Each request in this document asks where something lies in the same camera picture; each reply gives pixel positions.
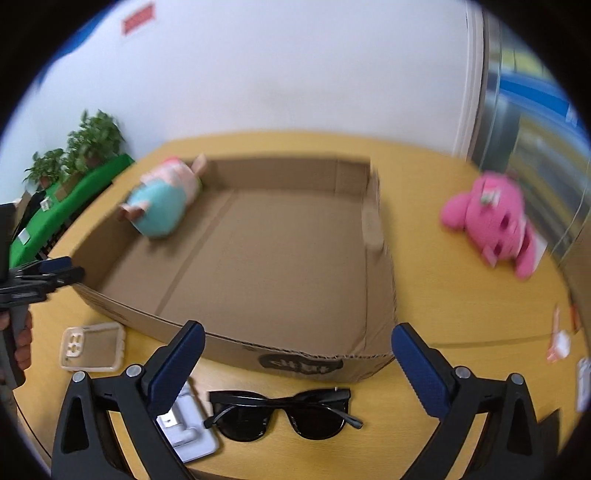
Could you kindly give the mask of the person's left hand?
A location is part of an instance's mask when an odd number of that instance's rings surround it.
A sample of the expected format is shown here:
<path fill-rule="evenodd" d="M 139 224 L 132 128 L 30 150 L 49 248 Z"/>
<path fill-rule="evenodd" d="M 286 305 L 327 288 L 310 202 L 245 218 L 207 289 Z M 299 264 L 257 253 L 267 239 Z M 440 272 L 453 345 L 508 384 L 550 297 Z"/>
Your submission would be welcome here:
<path fill-rule="evenodd" d="M 11 317 L 8 312 L 1 313 L 0 329 L 2 331 L 8 330 L 10 333 L 12 333 L 10 320 Z M 14 352 L 14 358 L 21 370 L 26 370 L 31 366 L 31 344 L 33 341 L 32 326 L 32 314 L 30 311 L 27 311 L 24 328 L 15 340 L 16 348 Z"/>

